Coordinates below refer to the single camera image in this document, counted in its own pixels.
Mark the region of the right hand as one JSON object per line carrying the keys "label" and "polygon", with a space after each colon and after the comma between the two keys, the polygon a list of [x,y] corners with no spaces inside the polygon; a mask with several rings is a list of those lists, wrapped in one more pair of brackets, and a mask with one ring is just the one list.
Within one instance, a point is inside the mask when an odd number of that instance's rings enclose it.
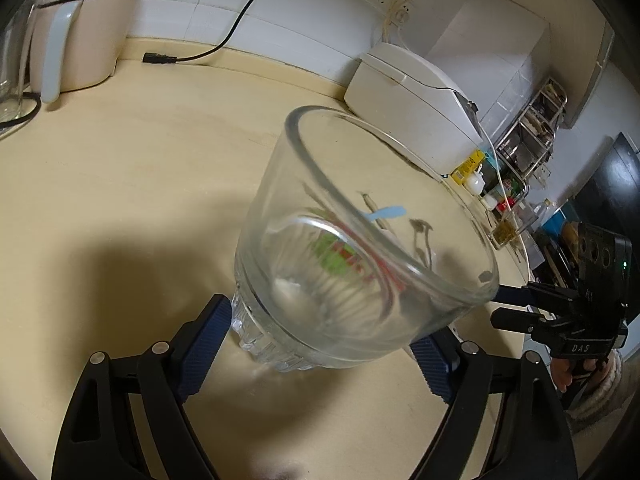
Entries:
{"label": "right hand", "polygon": [[553,358],[550,363],[550,373],[555,387],[561,392],[565,392],[573,382],[570,361],[567,359]]}

